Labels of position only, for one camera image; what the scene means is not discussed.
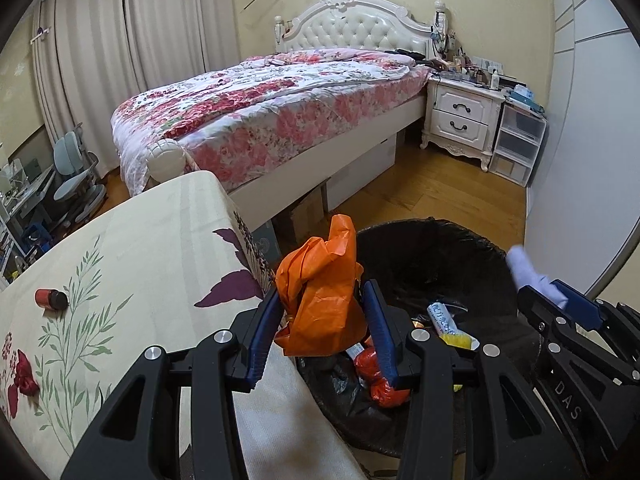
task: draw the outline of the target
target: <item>beige curtain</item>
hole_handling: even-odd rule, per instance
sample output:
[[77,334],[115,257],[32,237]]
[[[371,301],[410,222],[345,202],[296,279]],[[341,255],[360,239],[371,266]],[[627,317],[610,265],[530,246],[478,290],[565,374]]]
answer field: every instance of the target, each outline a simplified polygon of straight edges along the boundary
[[233,0],[196,0],[202,20],[201,41],[207,72],[238,64]]
[[232,0],[43,0],[34,43],[52,144],[82,122],[100,176],[120,165],[111,116],[129,97],[239,60]]
[[125,0],[136,72],[149,89],[205,71],[196,0]]
[[49,29],[48,34],[33,43],[33,73],[42,116],[52,144],[72,130],[75,124],[66,100],[58,63],[55,11],[56,0],[42,0],[33,13],[34,37],[39,27]]
[[127,44],[122,0],[57,0],[56,41],[69,107],[100,176],[120,165],[111,115],[139,94]]

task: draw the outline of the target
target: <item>white upholstered headboard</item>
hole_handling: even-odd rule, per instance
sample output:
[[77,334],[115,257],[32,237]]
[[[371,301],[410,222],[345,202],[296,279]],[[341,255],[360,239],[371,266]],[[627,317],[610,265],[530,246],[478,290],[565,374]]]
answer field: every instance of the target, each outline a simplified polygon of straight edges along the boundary
[[276,16],[276,51],[348,47],[364,50],[403,48],[433,56],[431,25],[416,22],[406,7],[386,0],[320,0],[284,31]]

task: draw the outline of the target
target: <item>drawer handle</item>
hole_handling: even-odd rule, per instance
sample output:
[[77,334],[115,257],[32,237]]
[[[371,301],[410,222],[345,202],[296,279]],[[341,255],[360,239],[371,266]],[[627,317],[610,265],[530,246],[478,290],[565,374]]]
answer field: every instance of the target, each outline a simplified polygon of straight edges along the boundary
[[462,126],[462,128],[457,127],[457,126],[453,123],[453,121],[451,121],[449,124],[451,124],[451,126],[453,126],[453,127],[454,127],[454,129],[456,129],[456,130],[457,130],[457,131],[459,131],[459,132],[463,132],[464,130],[466,130],[466,124],[465,124],[464,126]]
[[457,110],[459,106],[462,106],[466,110],[466,113],[468,113],[468,114],[471,113],[471,108],[463,105],[462,103],[458,103],[457,105],[453,105],[453,109]]

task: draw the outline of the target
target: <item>chair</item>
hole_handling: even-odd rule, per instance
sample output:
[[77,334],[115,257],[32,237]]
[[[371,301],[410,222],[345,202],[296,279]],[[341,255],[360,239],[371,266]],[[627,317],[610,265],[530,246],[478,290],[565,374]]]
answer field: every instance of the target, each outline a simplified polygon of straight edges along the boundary
[[84,149],[81,141],[81,124],[72,132],[58,139],[53,147],[53,161],[58,173],[66,180],[56,190],[53,199],[56,202],[74,200],[66,213],[63,225],[88,222],[89,216],[98,210],[106,199],[106,188],[96,184],[95,166],[98,157]]

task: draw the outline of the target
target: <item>trash can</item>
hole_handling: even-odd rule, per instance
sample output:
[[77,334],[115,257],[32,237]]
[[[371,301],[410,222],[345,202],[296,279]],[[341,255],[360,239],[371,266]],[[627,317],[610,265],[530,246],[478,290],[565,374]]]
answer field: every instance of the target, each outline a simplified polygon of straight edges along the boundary
[[[516,289],[503,250],[453,222],[428,218],[364,229],[358,233],[357,251],[363,280],[378,280],[387,304],[405,309],[413,319],[428,316],[426,309],[435,301],[463,307],[455,309],[456,325],[481,345],[498,345],[529,379],[542,338],[517,317]],[[379,408],[345,352],[299,358],[297,365],[324,416],[347,444],[400,456],[409,403]],[[454,394],[456,454],[465,450],[464,391]]]

